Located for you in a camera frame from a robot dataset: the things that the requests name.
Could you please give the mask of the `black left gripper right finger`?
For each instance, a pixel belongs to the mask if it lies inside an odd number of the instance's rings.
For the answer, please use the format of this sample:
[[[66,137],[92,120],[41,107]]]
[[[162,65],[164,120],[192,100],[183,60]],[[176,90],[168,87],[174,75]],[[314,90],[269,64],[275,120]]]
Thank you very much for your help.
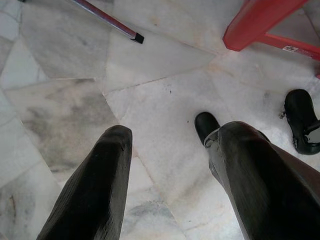
[[[247,240],[317,240],[320,173],[239,121],[216,134],[216,177]]]

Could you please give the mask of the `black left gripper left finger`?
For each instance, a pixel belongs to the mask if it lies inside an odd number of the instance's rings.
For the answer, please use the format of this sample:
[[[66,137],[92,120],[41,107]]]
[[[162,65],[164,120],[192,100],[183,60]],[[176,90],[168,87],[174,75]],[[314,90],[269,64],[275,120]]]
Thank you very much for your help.
[[[132,160],[132,131],[108,128],[67,180],[39,240],[118,240]]]

